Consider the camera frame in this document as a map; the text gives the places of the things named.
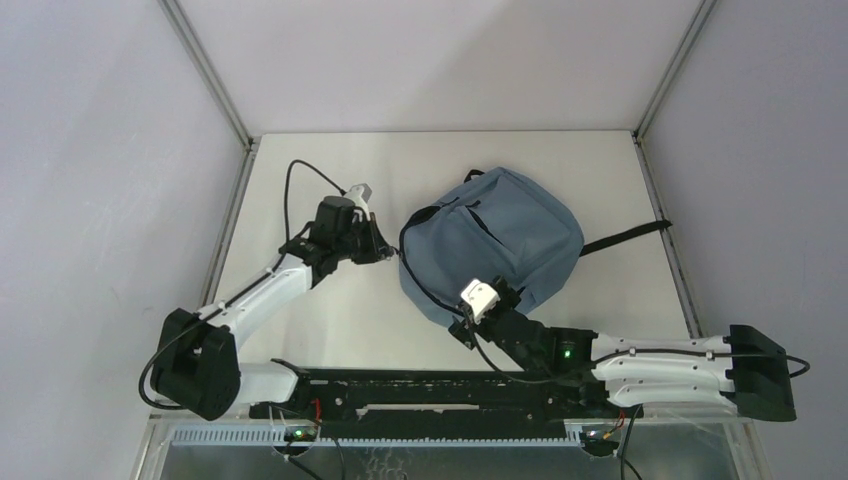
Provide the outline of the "blue student backpack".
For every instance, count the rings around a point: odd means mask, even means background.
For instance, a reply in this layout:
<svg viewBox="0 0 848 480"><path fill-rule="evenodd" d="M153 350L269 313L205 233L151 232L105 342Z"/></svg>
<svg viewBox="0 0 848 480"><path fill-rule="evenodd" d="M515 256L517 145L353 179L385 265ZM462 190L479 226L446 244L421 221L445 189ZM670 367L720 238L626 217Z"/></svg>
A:
<svg viewBox="0 0 848 480"><path fill-rule="evenodd" d="M571 210L534 180L504 167L471 170L402 227L400 285L445 328L460 319L460 293L474 279L505 279L529 314L564 287L580 258L670 225L655 220L586 242Z"/></svg>

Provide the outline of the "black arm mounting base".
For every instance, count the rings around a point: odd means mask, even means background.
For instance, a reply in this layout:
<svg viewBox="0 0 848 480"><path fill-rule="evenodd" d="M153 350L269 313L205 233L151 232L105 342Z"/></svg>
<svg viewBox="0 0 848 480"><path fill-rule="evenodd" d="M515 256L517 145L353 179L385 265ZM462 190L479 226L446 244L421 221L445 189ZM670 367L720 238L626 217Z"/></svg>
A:
<svg viewBox="0 0 848 480"><path fill-rule="evenodd" d="M261 402L248 415L263 420L316 421L329 434L552 433L570 420L618 424L639 418L619 407L604 385L528 384L494 371L310 368L291 398Z"/></svg>

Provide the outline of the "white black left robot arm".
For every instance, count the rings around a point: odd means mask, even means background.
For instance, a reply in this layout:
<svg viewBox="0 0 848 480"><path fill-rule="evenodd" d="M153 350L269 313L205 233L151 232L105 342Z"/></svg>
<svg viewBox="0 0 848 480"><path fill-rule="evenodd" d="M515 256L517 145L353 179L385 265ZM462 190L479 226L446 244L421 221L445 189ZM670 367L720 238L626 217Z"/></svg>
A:
<svg viewBox="0 0 848 480"><path fill-rule="evenodd" d="M280 359L245 363L239 351L286 304L314 289L343 261L368 265L396 253L370 211L364 184L327 196L315 217L231 298L196 311L173 310L158 347L143 367L139 394L160 410L187 410L214 421L236 405L274 403L290 417L311 407L306 374Z"/></svg>

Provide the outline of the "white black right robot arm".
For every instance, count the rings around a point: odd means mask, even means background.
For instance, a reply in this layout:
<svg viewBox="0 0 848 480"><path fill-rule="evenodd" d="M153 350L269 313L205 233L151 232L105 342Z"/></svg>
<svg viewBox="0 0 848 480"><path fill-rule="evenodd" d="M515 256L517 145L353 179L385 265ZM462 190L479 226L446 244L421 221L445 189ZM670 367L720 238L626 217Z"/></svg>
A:
<svg viewBox="0 0 848 480"><path fill-rule="evenodd" d="M797 418L796 359L753 326L688 340L633 340L546 326L520 313L519 300L502 277L474 279L459 295L450 332L471 349L488 342L504 352L521 369L505 375L511 381L578 389L589 415L614 406L699 403L766 422Z"/></svg>

